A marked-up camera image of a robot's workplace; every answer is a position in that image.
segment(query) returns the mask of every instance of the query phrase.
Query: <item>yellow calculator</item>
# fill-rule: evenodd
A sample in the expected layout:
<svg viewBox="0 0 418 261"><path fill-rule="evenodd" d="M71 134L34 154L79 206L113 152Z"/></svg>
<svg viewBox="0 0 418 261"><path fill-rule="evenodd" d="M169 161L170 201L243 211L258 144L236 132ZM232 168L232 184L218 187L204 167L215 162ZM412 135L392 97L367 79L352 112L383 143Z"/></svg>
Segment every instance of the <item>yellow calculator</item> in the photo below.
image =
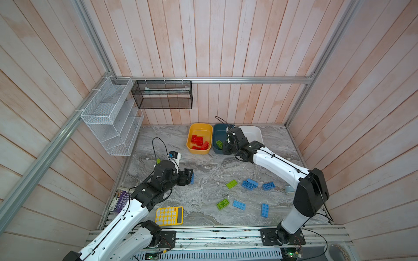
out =
<svg viewBox="0 0 418 261"><path fill-rule="evenodd" d="M159 226L183 224L183 207L167 207L157 209L155 223Z"/></svg>

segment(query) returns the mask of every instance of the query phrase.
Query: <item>metal frame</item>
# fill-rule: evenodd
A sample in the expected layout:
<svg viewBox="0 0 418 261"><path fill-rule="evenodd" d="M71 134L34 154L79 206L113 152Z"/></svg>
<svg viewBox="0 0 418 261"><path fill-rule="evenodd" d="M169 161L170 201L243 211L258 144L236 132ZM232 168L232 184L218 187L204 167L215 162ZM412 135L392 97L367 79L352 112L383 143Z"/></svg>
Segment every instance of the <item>metal frame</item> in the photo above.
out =
<svg viewBox="0 0 418 261"><path fill-rule="evenodd" d="M173 250L200 249L237 249L237 248L271 248L263 246L260 229L276 228L273 226L166 226L163 231L176 231L176 246ZM306 225L306 229L315 231L325 237L328 243L341 243L353 246L347 230L342 225ZM86 244L94 240L102 230L90 231ZM303 247L324 246L325 241L315 233L303 230L306 245Z"/></svg>
<svg viewBox="0 0 418 261"><path fill-rule="evenodd" d="M82 0L72 0L72 3L80 17L80 20L84 24L84 27L86 28L87 33L89 34L94 47L96 48L98 54L100 55L100 59L102 60L103 65L107 69L107 72L108 73L110 72L111 75L115 75L115 71L113 70L113 67L109 61L109 57L107 56L105 52L103 44L100 41L96 32L96 29L94 28L92 20L89 16L89 13L87 12L86 5L84 4Z"/></svg>
<svg viewBox="0 0 418 261"><path fill-rule="evenodd" d="M283 76L283 77L132 77L136 80L157 81L191 81L193 84L310 84L312 78L308 76Z"/></svg>
<svg viewBox="0 0 418 261"><path fill-rule="evenodd" d="M99 81L97 86L100 86L105 81L104 78ZM26 199L35 189L45 172L56 159L62 148L71 138L71 135L76 131L81 120L81 113L87 104L96 94L97 90L92 90L90 94L84 99L81 105L73 112L68 121L61 128L55 137L49 142L46 148L38 156L38 158L31 164L28 170L23 174L13 190L8 194L7 198L0 205L0 235L7 228L13 217L17 214Z"/></svg>
<svg viewBox="0 0 418 261"><path fill-rule="evenodd" d="M292 121L295 118L296 113L298 113L299 109L301 108L303 102L305 101L306 97L308 96L312 86L315 84L316 79L323 71L326 63L329 61L332 53L335 50L335 47L340 42L344 32L347 30L348 25L350 24L351 20L353 19L355 13L358 11L360 6L363 4L364 0L351 0L347 10L345 11L341 21L338 23L338 27L336 28L335 32L333 33L328 45L325 48L321 59L318 62L318 65L315 67L312 76L312 81L305 86L301 95L299 96L295 106L293 106L292 111L289 115L288 120L286 121L285 125L288 127L292 124Z"/></svg>

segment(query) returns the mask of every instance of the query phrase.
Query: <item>dark blue bowl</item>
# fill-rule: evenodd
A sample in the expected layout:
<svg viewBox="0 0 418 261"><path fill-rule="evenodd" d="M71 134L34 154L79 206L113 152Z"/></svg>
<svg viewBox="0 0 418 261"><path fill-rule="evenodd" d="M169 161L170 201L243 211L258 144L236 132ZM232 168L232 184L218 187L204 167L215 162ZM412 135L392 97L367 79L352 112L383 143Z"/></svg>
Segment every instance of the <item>dark blue bowl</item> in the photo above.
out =
<svg viewBox="0 0 418 261"><path fill-rule="evenodd" d="M218 123L213 126L212 148L216 154L223 154L222 149L218 147L216 141L226 141L227 138L227 126L223 123Z"/></svg>

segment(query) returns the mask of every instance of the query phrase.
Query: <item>green lego brick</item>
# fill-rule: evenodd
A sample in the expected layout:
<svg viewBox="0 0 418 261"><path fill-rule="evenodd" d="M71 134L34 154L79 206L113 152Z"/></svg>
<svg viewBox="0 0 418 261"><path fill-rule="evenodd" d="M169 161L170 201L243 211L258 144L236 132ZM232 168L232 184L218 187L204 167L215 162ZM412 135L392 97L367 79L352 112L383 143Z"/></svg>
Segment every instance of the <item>green lego brick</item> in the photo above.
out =
<svg viewBox="0 0 418 261"><path fill-rule="evenodd" d="M220 149L222 149L222 145L223 145L223 143L220 141L220 140L218 140L217 142L215 142L216 143L216 145L218 145L218 147L220 148Z"/></svg>
<svg viewBox="0 0 418 261"><path fill-rule="evenodd" d="M222 200L221 202L219 202L218 204L216 204L219 210L223 209L224 207L228 205L229 205L229 201L226 198Z"/></svg>
<svg viewBox="0 0 418 261"><path fill-rule="evenodd" d="M231 189L231 188L235 187L235 185L237 185L237 184L238 184L238 182L236 180L232 180L232 181L229 181L226 185L229 189Z"/></svg>

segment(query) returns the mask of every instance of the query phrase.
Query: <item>marble surface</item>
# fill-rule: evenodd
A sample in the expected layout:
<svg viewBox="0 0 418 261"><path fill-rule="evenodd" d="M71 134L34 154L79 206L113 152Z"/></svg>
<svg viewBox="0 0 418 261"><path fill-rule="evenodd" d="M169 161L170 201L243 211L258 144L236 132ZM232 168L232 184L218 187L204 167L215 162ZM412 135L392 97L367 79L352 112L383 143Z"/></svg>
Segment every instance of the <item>marble surface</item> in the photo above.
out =
<svg viewBox="0 0 418 261"><path fill-rule="evenodd" d="M276 154L302 165L286 128L282 124L260 125L264 144ZM191 154L186 147L189 126L143 126L139 133L138 143L132 154L128 173L122 183L131 188L144 180L153 170L155 157L151 141L160 137L167 150L181 153L180 168L194 170L194 184L185 187L176 186L172 195L165 202L158 204L147 216L155 220L157 208L166 206L183 206L185 226L276 226L292 208L293 196L286 195L288 184L267 169L249 162L240 162L233 155L215 154L211 149L207 155ZM155 140L155 152L158 158L165 157L165 148L161 141ZM251 178L259 187L249 191L241 186L243 180ZM238 185L232 189L226 183L235 179ZM274 182L274 190L264 191L260 186ZM216 204L228 199L229 205L218 210ZM232 205L234 200L246 204L241 210ZM269 205L268 218L261 217L261 204ZM308 221L308 224L326 224L326 218L319 215Z"/></svg>

